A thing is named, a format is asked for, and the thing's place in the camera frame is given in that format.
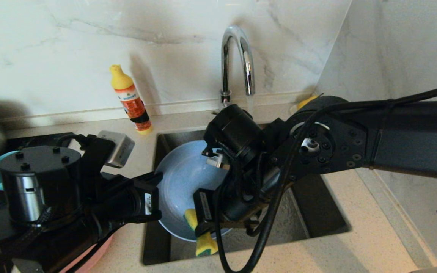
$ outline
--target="faucet spout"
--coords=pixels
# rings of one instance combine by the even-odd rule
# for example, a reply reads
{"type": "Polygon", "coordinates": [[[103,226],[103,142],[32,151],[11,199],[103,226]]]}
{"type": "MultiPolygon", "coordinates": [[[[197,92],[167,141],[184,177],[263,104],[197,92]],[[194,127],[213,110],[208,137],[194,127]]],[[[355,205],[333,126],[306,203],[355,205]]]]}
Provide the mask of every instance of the faucet spout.
{"type": "Polygon", "coordinates": [[[229,105],[231,94],[229,90],[229,44],[231,40],[236,42],[241,55],[246,95],[252,96],[255,94],[254,63],[247,37],[238,26],[229,26],[222,38],[222,90],[220,90],[220,100],[224,107],[229,105]]]}

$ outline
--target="stainless steel sink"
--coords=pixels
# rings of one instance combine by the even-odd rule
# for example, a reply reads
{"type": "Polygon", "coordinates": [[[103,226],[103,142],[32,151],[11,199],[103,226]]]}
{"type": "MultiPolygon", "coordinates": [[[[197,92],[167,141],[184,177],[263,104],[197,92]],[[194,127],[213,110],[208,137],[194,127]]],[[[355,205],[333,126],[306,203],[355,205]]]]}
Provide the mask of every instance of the stainless steel sink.
{"type": "MultiPolygon", "coordinates": [[[[205,131],[167,133],[156,139],[154,167],[174,148],[203,139],[205,131]]],[[[319,175],[308,175],[290,188],[281,200],[267,245],[283,244],[349,230],[328,188],[319,175]]],[[[257,237],[233,229],[223,237],[226,252],[252,249],[257,237]]],[[[142,261],[153,265],[195,257],[196,243],[170,235],[157,221],[146,224],[142,261]]]]}

